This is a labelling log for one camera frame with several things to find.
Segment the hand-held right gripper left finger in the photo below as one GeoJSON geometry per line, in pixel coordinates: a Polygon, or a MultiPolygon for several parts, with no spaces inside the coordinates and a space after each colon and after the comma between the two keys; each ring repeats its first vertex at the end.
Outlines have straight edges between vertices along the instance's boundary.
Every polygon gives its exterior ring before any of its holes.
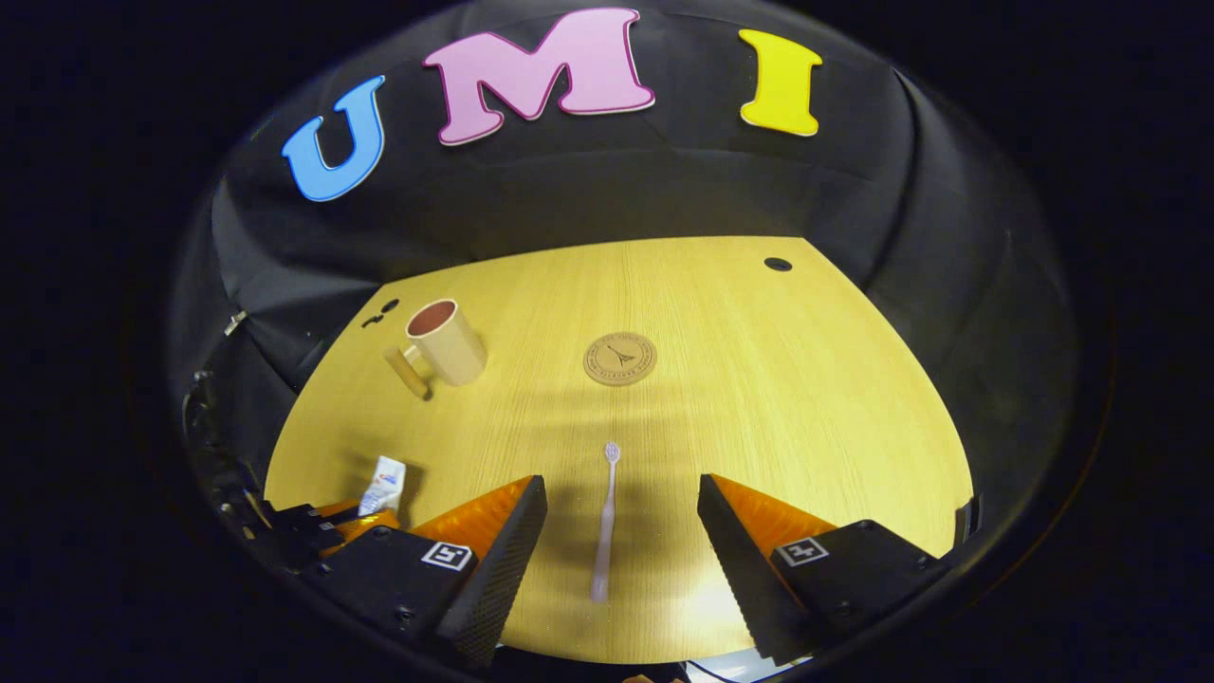
{"type": "Polygon", "coordinates": [[[486,668],[546,514],[545,480],[524,476],[412,530],[374,527],[304,584],[388,641],[486,668]]]}

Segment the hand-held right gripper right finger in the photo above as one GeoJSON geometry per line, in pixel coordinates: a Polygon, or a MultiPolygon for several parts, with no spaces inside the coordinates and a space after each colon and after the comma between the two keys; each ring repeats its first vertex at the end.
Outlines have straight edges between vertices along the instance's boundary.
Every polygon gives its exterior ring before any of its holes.
{"type": "Polygon", "coordinates": [[[836,527],[715,472],[700,476],[697,513],[759,656],[777,665],[853,639],[952,569],[875,520],[836,527]]]}

